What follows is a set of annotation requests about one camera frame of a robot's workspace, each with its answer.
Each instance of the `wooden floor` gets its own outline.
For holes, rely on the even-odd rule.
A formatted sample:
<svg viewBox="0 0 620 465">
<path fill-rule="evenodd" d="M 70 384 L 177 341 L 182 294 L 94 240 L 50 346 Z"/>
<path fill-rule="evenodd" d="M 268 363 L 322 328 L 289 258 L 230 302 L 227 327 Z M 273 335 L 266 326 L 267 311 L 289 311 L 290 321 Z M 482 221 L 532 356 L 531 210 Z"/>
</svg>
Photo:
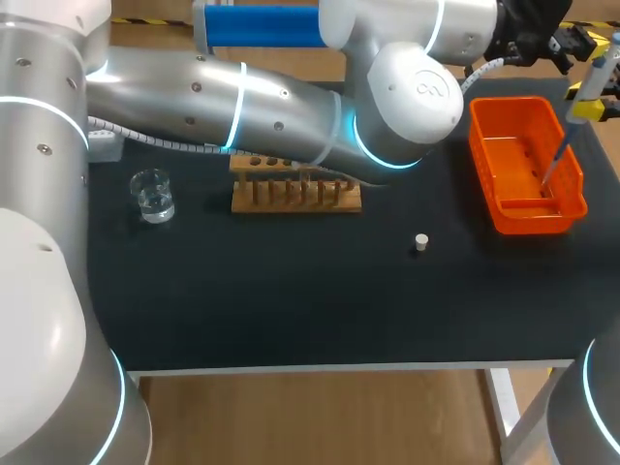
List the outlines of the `wooden floor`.
<svg viewBox="0 0 620 465">
<path fill-rule="evenodd" d="M 573 2 L 568 19 L 620 19 L 617 0 Z M 191 0 L 116 0 L 113 14 L 191 20 Z M 190 30 L 161 26 L 115 25 L 112 42 L 193 48 Z M 337 80 L 344 73 L 342 56 L 329 50 L 235 48 L 217 53 L 308 80 Z M 459 69 L 454 71 L 460 76 Z M 583 66 L 577 67 L 572 79 L 580 80 L 583 72 Z M 558 76 L 548 63 L 497 75 Z M 620 170 L 620 121 L 596 129 Z M 512 374 L 523 411 L 545 372 Z M 152 464 L 497 464 L 493 421 L 480 381 L 473 371 L 152 379 L 144 386 L 153 421 Z M 531 465 L 544 463 L 541 454 Z"/>
<path fill-rule="evenodd" d="M 498 463 L 476 372 L 152 381 L 152 465 Z"/>
</svg>

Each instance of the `orange plastic tray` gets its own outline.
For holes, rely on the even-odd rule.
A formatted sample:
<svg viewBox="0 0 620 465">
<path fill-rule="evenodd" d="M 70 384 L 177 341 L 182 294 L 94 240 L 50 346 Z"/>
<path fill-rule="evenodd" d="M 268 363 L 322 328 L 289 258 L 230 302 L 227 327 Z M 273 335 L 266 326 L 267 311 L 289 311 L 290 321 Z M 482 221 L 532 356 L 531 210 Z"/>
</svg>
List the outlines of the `orange plastic tray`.
<svg viewBox="0 0 620 465">
<path fill-rule="evenodd" d="M 542 187 L 544 173 L 564 137 L 546 99 L 476 99 L 470 109 L 470 147 L 497 231 L 563 233 L 587 214 L 583 173 L 570 147 Z"/>
</svg>

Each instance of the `silver robot arm segment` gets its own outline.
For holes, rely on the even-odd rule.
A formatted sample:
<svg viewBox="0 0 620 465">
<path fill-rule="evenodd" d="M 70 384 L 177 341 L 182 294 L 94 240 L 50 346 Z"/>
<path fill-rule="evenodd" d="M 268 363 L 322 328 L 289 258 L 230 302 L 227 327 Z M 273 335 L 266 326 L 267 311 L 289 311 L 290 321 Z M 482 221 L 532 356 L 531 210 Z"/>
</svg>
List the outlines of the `silver robot arm segment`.
<svg viewBox="0 0 620 465">
<path fill-rule="evenodd" d="M 320 164 L 371 184 L 393 176 L 360 150 L 350 99 L 244 63 L 111 47 L 87 93 L 89 114 L 148 135 Z"/>
</svg>

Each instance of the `small white cap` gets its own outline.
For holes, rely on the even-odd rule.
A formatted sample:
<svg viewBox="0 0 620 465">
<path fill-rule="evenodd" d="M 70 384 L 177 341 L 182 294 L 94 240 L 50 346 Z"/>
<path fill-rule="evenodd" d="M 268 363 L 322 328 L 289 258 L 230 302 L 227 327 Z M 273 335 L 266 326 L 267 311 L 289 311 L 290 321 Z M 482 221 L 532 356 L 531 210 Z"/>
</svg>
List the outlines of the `small white cap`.
<svg viewBox="0 0 620 465">
<path fill-rule="evenodd" d="M 418 234 L 416 236 L 416 250 L 418 252 L 423 252 L 426 250 L 426 246 L 428 245 L 428 236 L 426 234 Z"/>
</svg>

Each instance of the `table leg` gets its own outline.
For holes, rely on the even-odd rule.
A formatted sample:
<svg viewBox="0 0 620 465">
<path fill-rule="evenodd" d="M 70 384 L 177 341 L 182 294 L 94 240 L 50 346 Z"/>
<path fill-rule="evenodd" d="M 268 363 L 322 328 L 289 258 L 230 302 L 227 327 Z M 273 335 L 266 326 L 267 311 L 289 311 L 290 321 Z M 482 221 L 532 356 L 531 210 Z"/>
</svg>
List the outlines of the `table leg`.
<svg viewBox="0 0 620 465">
<path fill-rule="evenodd" d="M 518 412 L 509 370 L 506 368 L 485 370 L 486 380 L 498 424 L 504 465 L 524 465 L 543 442 L 548 444 L 546 409 L 549 395 L 563 369 L 554 370 L 549 380 L 532 401 L 523 416 Z M 553 451 L 551 456 L 555 463 Z"/>
</svg>

